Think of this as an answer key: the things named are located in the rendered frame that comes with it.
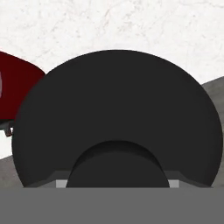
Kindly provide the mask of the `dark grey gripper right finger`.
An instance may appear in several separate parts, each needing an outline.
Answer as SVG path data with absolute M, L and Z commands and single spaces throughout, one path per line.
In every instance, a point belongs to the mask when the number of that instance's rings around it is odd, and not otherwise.
M 165 171 L 169 184 L 172 188 L 196 187 L 196 188 L 211 188 L 212 185 L 202 178 L 181 171 Z

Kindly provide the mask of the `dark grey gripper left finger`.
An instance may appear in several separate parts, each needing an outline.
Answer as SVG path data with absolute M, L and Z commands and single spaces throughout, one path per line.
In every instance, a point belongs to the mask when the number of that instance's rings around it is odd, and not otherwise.
M 26 188 L 60 188 L 65 187 L 70 171 L 42 172 L 34 177 Z

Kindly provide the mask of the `dark red blender base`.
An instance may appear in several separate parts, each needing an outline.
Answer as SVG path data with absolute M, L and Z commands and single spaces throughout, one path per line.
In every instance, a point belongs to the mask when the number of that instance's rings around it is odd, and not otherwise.
M 12 135 L 18 108 L 45 72 L 24 59 L 0 51 L 0 130 Z

